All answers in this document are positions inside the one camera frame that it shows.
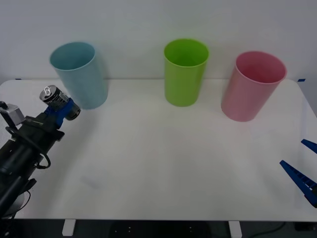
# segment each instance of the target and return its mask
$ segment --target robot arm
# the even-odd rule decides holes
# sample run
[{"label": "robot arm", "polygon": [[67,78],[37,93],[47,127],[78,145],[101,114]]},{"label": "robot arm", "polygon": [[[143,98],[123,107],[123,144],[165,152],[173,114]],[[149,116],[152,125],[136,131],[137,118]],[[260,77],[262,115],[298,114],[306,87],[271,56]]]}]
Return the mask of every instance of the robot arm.
[{"label": "robot arm", "polygon": [[[46,87],[40,99],[48,107],[35,118],[24,117],[17,106],[0,102],[0,113],[9,125],[6,130],[12,135],[0,148],[0,218],[20,194],[34,186],[36,180],[29,179],[33,171],[51,165],[47,153],[64,136],[58,130],[63,119],[73,120],[80,113],[73,100],[54,85]],[[43,157],[47,166],[40,164]]]}]

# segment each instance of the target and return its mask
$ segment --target blue clamp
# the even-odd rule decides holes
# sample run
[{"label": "blue clamp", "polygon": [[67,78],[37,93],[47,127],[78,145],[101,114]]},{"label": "blue clamp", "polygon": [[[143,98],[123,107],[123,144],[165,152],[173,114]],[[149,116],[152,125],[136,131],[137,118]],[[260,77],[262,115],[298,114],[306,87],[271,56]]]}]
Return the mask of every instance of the blue clamp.
[{"label": "blue clamp", "polygon": [[[303,143],[305,146],[307,146],[317,154],[317,144],[305,139],[302,140],[301,143]],[[317,183],[315,183],[306,175],[299,172],[297,169],[290,166],[284,160],[280,162],[280,165],[291,177],[298,188],[303,192],[304,196],[310,202],[310,204],[317,208]]]},{"label": "blue clamp", "polygon": [[61,127],[61,125],[63,124],[63,120],[64,118],[68,115],[68,113],[71,111],[71,109],[73,108],[74,105],[74,101],[70,98],[67,102],[67,104],[60,110],[58,111],[54,111],[53,108],[51,108],[50,106],[48,106],[46,108],[46,110],[44,111],[45,114],[47,114],[48,116],[56,116],[56,124],[59,126],[59,128]]}]

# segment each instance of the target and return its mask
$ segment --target white table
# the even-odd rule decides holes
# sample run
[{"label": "white table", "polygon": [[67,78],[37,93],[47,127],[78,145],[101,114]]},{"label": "white table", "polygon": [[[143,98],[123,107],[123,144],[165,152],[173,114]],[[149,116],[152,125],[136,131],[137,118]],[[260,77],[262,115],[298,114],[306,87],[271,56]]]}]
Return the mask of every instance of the white table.
[{"label": "white table", "polygon": [[[52,166],[17,218],[317,221],[279,162],[317,181],[317,119],[296,82],[284,80],[251,122],[221,111],[227,80],[205,80],[185,108],[164,98],[163,80],[111,80],[106,102],[65,121]],[[0,100],[36,116],[40,91],[59,80],[12,80]],[[0,146],[9,134],[0,121]]]}]

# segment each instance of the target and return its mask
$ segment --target wire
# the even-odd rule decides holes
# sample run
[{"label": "wire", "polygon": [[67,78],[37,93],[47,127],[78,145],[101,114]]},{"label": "wire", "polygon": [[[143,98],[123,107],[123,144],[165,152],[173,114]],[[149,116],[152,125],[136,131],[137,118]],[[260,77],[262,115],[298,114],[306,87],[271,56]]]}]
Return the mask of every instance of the wire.
[{"label": "wire", "polygon": [[258,236],[262,236],[262,235],[266,235],[266,234],[270,234],[270,233],[276,232],[276,231],[282,229],[285,225],[286,225],[286,222],[283,222],[280,226],[278,226],[277,228],[275,228],[273,230],[266,231],[266,232],[255,233],[254,235],[250,236],[249,238],[254,238],[254,237],[258,237]]},{"label": "wire", "polygon": [[31,193],[30,193],[29,191],[26,191],[26,192],[29,194],[29,198],[28,198],[28,200],[26,201],[26,203],[25,203],[22,207],[20,207],[18,210],[16,210],[15,212],[10,213],[10,214],[8,214],[8,215],[6,215],[5,217],[11,217],[11,219],[14,219],[15,214],[16,214],[18,211],[21,211],[21,210],[29,203],[29,201],[30,201],[30,199],[31,199]]},{"label": "wire", "polygon": [[27,136],[23,135],[17,129],[11,128],[9,126],[7,126],[5,129],[11,135],[13,135],[13,136],[17,136],[18,135],[19,137],[24,139],[27,143],[29,143],[31,146],[33,146],[35,149],[37,149],[45,157],[46,161],[48,162],[48,165],[47,166],[40,165],[40,162],[38,161],[38,164],[36,166],[37,169],[44,170],[44,169],[47,169],[47,168],[49,168],[51,166],[51,160],[49,159],[47,153],[45,153],[45,151],[43,151],[37,144],[35,144],[32,140],[30,140]]}]

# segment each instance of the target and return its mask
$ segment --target light blue cup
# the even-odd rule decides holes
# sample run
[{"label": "light blue cup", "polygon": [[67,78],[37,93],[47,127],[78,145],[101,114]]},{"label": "light blue cup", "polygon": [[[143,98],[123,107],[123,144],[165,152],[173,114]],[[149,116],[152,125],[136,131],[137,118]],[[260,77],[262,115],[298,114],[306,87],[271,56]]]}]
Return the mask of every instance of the light blue cup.
[{"label": "light blue cup", "polygon": [[80,108],[94,109],[105,102],[107,84],[93,46],[84,42],[62,45],[51,54],[50,62]]}]

